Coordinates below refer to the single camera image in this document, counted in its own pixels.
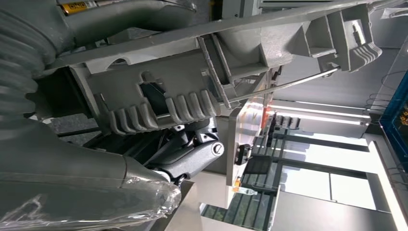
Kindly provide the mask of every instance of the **metal panel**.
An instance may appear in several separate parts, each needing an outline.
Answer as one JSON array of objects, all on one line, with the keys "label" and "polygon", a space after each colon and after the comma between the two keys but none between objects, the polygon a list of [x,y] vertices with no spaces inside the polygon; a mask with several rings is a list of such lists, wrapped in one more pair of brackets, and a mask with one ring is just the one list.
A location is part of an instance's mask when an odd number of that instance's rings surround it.
[{"label": "metal panel", "polygon": [[397,229],[390,213],[280,192],[272,230],[396,231]]}]

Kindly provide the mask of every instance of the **orange object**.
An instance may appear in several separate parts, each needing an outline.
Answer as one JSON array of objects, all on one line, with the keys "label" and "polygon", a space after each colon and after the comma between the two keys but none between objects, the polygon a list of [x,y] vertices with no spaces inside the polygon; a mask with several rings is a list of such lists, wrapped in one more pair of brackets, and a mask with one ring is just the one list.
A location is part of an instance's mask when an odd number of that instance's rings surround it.
[{"label": "orange object", "polygon": [[238,177],[234,182],[234,187],[232,188],[232,191],[238,192],[240,186],[241,186],[241,177]]},{"label": "orange object", "polygon": [[62,4],[61,7],[64,10],[65,14],[70,15],[87,10],[89,8],[97,7],[97,5],[95,1],[79,1]]}]

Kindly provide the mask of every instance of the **metal beam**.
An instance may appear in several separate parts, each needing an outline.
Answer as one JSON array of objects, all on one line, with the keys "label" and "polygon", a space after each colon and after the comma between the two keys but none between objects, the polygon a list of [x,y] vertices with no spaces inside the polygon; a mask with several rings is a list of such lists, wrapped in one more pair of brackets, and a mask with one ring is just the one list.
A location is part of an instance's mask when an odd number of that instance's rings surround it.
[{"label": "metal beam", "polygon": [[341,168],[341,167],[332,167],[332,166],[327,166],[327,165],[319,165],[319,164],[314,164],[314,163],[309,163],[309,162],[304,162],[304,161],[291,160],[291,159],[285,159],[285,158],[277,158],[277,157],[274,158],[273,162],[278,163],[278,164],[283,164],[285,166],[298,167],[298,168],[304,168],[304,169],[309,169],[309,170],[314,170],[314,171],[321,171],[321,172],[329,172],[329,173],[333,173],[333,174],[338,174],[338,175],[342,175],[342,176],[349,176],[349,177],[356,177],[356,178],[360,178],[360,179],[367,179],[366,172],[356,171],[356,170],[351,170],[351,169],[346,169],[346,168]]},{"label": "metal beam", "polygon": [[349,149],[349,150],[354,150],[354,151],[359,151],[359,152],[367,152],[367,153],[370,152],[367,146],[357,145],[357,144],[349,144],[349,143],[342,143],[342,142],[335,142],[335,141],[324,141],[324,140],[318,140],[314,138],[301,137],[301,136],[291,136],[291,135],[284,136],[283,134],[276,134],[275,137],[277,139],[283,139],[283,137],[286,137],[287,141],[293,141],[293,142],[299,142],[299,143],[309,143],[309,144],[322,145],[322,146],[328,146],[328,147],[334,147],[334,148],[343,148],[343,149]]}]

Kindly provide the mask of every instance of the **window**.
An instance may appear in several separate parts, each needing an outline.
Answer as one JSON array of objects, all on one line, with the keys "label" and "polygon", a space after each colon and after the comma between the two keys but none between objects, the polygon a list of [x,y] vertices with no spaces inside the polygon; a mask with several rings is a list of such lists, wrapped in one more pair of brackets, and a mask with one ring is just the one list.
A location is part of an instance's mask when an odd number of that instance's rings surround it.
[{"label": "window", "polygon": [[327,172],[283,166],[280,179],[282,191],[330,200],[329,174]]},{"label": "window", "polygon": [[367,179],[330,174],[332,200],[361,208],[376,209]]}]

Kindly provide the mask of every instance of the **metal rod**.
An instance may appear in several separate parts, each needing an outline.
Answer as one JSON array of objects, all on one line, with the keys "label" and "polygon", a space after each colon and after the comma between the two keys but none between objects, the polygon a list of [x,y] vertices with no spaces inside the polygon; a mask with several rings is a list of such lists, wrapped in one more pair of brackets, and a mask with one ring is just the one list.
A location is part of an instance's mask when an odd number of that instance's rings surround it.
[{"label": "metal rod", "polygon": [[100,131],[101,128],[88,128],[84,130],[79,130],[79,131],[70,131],[70,132],[65,132],[65,133],[59,133],[57,134],[58,137],[67,137],[67,136],[75,136],[75,135],[81,135],[85,133],[91,133],[95,131]]},{"label": "metal rod", "polygon": [[291,87],[291,86],[294,86],[294,85],[297,85],[297,84],[300,84],[300,83],[308,82],[308,81],[310,81],[312,79],[316,79],[316,78],[319,78],[319,77],[323,77],[325,75],[329,75],[329,74],[334,73],[334,72],[336,72],[338,70],[340,70],[339,66],[334,68],[334,69],[324,71],[324,72],[321,72],[321,73],[318,73],[318,74],[315,74],[315,75],[312,75],[312,76],[308,76],[306,78],[298,79],[298,80],[295,80],[295,81],[292,81],[292,82],[289,82],[289,83],[285,83],[285,84],[282,84],[282,85],[279,85],[279,86],[276,86],[276,87],[272,87],[272,88],[268,88],[268,89],[260,90],[260,91],[255,91],[253,93],[246,94],[246,95],[243,95],[243,96],[238,96],[238,97],[235,97],[235,98],[230,99],[228,101],[230,103],[232,103],[232,102],[236,102],[236,101],[240,101],[240,100],[246,100],[246,99],[252,98],[254,96],[258,96],[258,95],[268,94],[268,93],[271,93],[271,92],[274,92],[274,91],[277,91],[277,90],[281,90],[281,89],[285,89],[285,88],[288,88],[288,87]]},{"label": "metal rod", "polygon": [[333,201],[333,193],[332,193],[332,190],[331,190],[331,189],[332,189],[332,185],[331,185],[331,184],[332,184],[332,180],[331,180],[331,179],[332,179],[332,175],[331,175],[331,173],[329,173],[330,200]]}]

